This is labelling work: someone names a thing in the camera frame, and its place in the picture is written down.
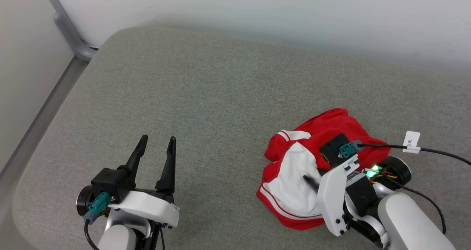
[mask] black circular joint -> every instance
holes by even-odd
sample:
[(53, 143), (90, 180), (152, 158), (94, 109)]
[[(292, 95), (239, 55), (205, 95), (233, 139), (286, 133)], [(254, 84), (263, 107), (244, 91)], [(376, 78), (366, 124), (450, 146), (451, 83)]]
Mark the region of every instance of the black circular joint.
[(93, 203), (93, 200), (95, 200), (95, 195), (93, 194), (92, 186), (87, 185), (82, 188), (75, 202), (77, 213), (83, 217), (87, 213), (91, 203)]
[(412, 173), (404, 161), (401, 159), (394, 157), (394, 156), (388, 156), (384, 161), (382, 161), (379, 164), (380, 167), (384, 168), (386, 171), (389, 171), (393, 175), (397, 176), (397, 181), (401, 185), (407, 184), (409, 181), (411, 181), (412, 178)]

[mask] gray upholstered bench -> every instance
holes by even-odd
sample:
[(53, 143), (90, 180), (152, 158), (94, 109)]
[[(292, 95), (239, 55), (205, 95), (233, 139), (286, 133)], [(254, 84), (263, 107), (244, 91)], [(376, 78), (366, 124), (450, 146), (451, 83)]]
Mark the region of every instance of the gray upholstered bench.
[[(334, 107), (347, 107), (375, 138), (471, 157), (471, 78), (361, 57), (326, 54), (163, 28), (113, 35), (79, 78), (32, 156), (13, 201), (16, 225), (40, 250), (90, 249), (77, 194), (104, 167), (125, 163), (149, 135), (137, 175), (153, 188), (177, 138), (179, 226), (168, 249), (374, 249), (355, 231), (282, 226), (256, 198), (269, 139)], [(471, 245), (471, 168), (436, 154), (392, 151), (409, 186), (446, 217), (457, 249)], [(439, 224), (432, 205), (412, 198)], [(91, 226), (98, 242), (105, 219)]]

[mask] white tag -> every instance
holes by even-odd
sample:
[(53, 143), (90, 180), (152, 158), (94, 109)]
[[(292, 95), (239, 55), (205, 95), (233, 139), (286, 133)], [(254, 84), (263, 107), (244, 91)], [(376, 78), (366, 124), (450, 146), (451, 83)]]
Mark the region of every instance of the white tag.
[(417, 147), (420, 133), (417, 131), (407, 131), (404, 139), (403, 146), (407, 146), (407, 149), (402, 149), (404, 153), (419, 153), (420, 148)]

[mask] red jacket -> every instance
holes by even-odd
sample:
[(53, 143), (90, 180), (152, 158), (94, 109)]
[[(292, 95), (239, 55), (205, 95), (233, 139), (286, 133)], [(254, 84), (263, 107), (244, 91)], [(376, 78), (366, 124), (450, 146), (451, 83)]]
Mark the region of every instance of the red jacket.
[[(263, 170), (257, 197), (288, 228), (306, 230), (324, 223), (316, 205), (316, 192), (305, 183), (303, 175), (320, 183), (318, 168), (327, 171), (331, 167), (319, 148), (340, 133), (350, 141), (385, 144), (368, 136), (358, 121), (342, 108), (326, 111), (293, 131), (280, 131), (270, 139), (265, 156), (272, 163)], [(358, 153), (358, 170), (383, 161), (389, 151), (389, 148), (365, 147)]]

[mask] white fabric panel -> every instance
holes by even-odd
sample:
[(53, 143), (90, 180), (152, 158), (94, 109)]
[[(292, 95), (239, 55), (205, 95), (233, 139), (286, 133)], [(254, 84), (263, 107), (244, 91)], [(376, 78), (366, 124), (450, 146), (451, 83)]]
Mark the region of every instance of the white fabric panel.
[(292, 141), (311, 138), (311, 134), (305, 131), (285, 131), (284, 129), (281, 131), (286, 133)]
[(320, 214), (316, 205), (316, 192), (305, 182), (303, 175), (311, 176), (320, 183), (321, 175), (316, 158), (300, 143), (286, 151), (278, 177), (266, 185), (280, 206), (300, 217)]

